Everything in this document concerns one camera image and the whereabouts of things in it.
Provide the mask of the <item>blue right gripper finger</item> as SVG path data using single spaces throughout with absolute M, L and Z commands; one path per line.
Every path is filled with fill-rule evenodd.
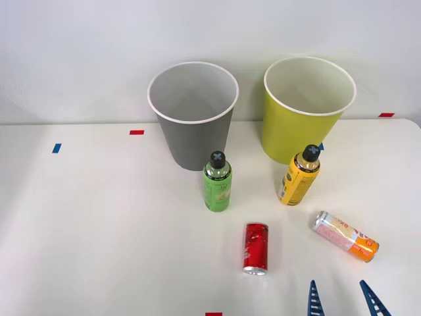
M 359 282 L 360 287 L 362 289 L 362 293 L 364 294 L 364 298 L 368 305 L 368 309 L 371 316 L 391 316 L 390 312 L 387 310 L 385 305 L 381 302 L 379 297 L 374 293 L 374 291 L 369 287 L 369 285 L 364 281 L 361 280 Z
M 315 280 L 310 282 L 307 316 L 325 316 Z

